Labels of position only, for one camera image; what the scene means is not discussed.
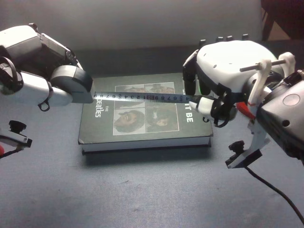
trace background wall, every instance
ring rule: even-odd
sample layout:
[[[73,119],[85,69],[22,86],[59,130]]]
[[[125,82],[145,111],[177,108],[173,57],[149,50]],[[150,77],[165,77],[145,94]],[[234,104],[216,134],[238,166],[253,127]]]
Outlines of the background wall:
[[[0,30],[35,22],[73,50],[261,39],[259,0],[2,0]]]

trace hardcover book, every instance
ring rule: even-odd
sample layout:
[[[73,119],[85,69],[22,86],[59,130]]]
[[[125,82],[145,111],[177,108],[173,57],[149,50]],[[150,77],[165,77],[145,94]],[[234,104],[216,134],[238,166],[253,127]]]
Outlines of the hardcover book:
[[[100,92],[182,94],[182,74],[102,77]],[[97,99],[84,104],[78,143],[83,153],[154,147],[211,146],[210,122],[189,104]]]

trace red part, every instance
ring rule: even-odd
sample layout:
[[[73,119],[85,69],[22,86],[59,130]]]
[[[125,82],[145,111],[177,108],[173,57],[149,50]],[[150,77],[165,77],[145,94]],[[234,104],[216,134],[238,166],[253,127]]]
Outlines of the red part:
[[[247,116],[249,119],[255,119],[255,116],[249,111],[247,105],[244,102],[237,103],[237,109]]]
[[[4,154],[4,148],[0,145],[0,156]]]

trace black book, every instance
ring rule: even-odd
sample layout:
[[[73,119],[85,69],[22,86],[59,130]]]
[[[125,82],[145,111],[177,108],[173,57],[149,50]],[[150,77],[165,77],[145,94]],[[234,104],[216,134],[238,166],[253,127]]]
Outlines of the black book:
[[[182,74],[103,77],[98,92],[182,94]],[[78,143],[87,152],[210,144],[210,122],[189,104],[94,100],[84,104]]]

